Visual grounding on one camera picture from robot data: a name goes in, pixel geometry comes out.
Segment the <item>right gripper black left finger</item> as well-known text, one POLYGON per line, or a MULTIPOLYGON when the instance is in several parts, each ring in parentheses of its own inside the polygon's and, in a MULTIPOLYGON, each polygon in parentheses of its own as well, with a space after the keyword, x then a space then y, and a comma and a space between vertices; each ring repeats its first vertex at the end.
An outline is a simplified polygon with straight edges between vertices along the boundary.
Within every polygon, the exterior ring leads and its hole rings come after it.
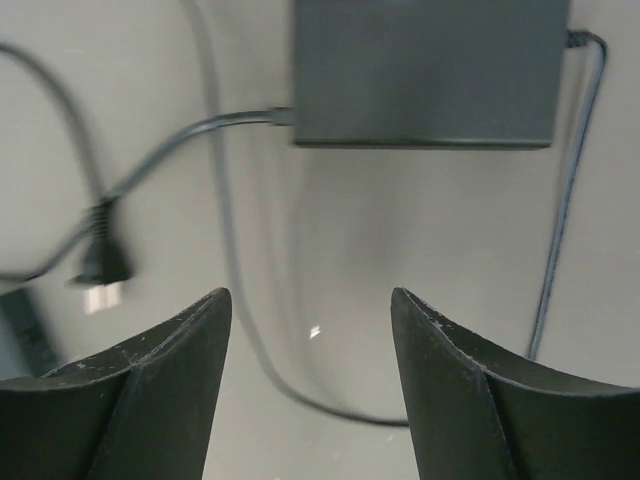
POLYGON ((106 350, 2 381, 2 478, 202 478, 231 320, 218 288, 106 350))

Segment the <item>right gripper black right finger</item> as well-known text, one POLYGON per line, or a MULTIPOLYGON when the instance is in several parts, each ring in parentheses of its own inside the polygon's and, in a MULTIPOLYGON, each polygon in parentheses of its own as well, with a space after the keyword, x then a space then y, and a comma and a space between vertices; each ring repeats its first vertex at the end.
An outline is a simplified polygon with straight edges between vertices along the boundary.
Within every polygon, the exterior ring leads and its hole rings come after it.
POLYGON ((543 366, 391 296, 404 403, 423 479, 635 479, 639 392, 543 366))

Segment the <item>black network switch box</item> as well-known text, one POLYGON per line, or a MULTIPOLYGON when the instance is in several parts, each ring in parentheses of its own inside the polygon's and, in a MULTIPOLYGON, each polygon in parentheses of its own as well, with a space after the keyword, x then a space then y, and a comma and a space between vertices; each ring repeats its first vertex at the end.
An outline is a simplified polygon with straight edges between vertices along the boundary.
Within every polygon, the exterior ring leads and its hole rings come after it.
POLYGON ((31 290, 1 294, 1 379, 47 374, 59 355, 31 290))

